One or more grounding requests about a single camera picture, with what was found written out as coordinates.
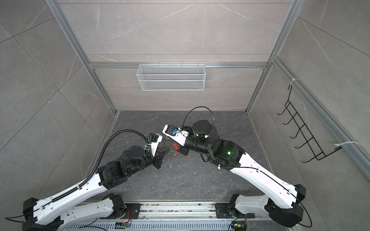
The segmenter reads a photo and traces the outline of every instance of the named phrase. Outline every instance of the dark gray floor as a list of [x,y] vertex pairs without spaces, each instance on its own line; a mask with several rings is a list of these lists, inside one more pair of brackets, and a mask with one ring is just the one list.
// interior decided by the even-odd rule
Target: dark gray floor
[[[215,126],[221,138],[234,141],[244,148],[252,158],[265,167],[252,127],[245,112],[216,111]],[[134,129],[144,135],[150,132],[161,133],[164,125],[181,126],[184,111],[122,111],[113,129]],[[192,112],[185,125],[200,119],[212,122],[208,111]],[[130,177],[124,184],[100,195],[121,194],[124,200],[226,200],[232,194],[259,196],[263,193],[248,181],[229,171],[219,170],[216,166],[204,163],[199,154],[190,151],[187,156],[178,155],[171,141],[162,146],[171,147],[162,167],[150,166]],[[118,135],[109,144],[101,165],[114,160],[132,145],[144,146],[145,143],[133,133]]]

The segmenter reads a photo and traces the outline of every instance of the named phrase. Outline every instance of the white zip tie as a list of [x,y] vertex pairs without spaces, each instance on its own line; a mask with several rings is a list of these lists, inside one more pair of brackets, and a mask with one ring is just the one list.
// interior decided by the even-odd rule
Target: white zip tie
[[343,142],[343,143],[335,143],[334,145],[339,147],[339,146],[347,144],[347,143],[356,143],[358,145],[360,144],[359,142],[356,142],[356,141],[346,141],[346,142]]
[[292,81],[290,82],[289,85],[292,85],[293,81],[296,80],[295,78],[292,78]]

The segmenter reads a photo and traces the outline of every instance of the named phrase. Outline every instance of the metal beam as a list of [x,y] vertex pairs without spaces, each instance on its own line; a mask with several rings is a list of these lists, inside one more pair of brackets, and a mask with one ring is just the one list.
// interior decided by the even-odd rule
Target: metal beam
[[[281,71],[281,73],[290,82],[293,78],[298,77],[287,67],[287,65],[279,58],[274,57],[273,64]],[[325,106],[308,90],[308,88],[299,79],[293,81],[292,86],[307,103],[311,110],[316,114],[320,121],[325,125],[329,132],[334,136],[338,143],[345,141],[355,141],[349,132],[335,119],[335,117],[325,108]],[[347,143],[342,146],[351,159],[355,162],[358,168],[370,181],[370,156],[358,144]]]
[[94,82],[96,88],[99,90],[102,98],[104,99],[105,103],[111,110],[112,114],[116,113],[116,109],[113,106],[112,101],[110,100],[107,92],[105,91],[103,85],[101,84],[98,76],[96,73],[89,67],[89,62],[87,56],[82,49],[82,46],[78,42],[76,36],[74,35],[71,26],[69,25],[65,15],[62,12],[58,2],[56,0],[45,0],[46,4],[49,6],[51,12],[54,14],[54,17],[58,21],[60,27],[62,28],[64,34],[66,35],[68,41],[72,45],[74,51],[76,52],[77,56],[81,60],[83,66],[85,67],[87,73],[91,77],[92,81]]
[[266,81],[266,78],[270,72],[271,69],[271,61],[274,56],[277,56],[280,52],[281,48],[283,47],[283,44],[304,4],[305,0],[294,0],[292,3],[292,7],[289,10],[288,16],[286,17],[286,20],[284,22],[284,25],[280,31],[279,36],[277,37],[276,43],[274,45],[274,48],[272,48],[272,52],[270,54],[270,57],[267,61],[267,69],[262,73],[261,77],[258,80],[258,83],[256,85],[256,88],[253,91],[252,97],[249,100],[248,106],[245,109],[245,111],[249,114],[252,110],[252,107],[254,103],[256,102],[256,99],[258,97],[258,94],[260,93],[263,84]]
[[91,62],[89,67],[138,68],[141,64],[202,64],[206,68],[266,68],[265,62]]

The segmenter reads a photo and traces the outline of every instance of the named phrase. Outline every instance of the white wire basket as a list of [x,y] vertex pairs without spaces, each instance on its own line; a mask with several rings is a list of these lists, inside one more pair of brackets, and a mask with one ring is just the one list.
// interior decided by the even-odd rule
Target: white wire basket
[[142,64],[136,73],[143,91],[204,90],[202,64]]

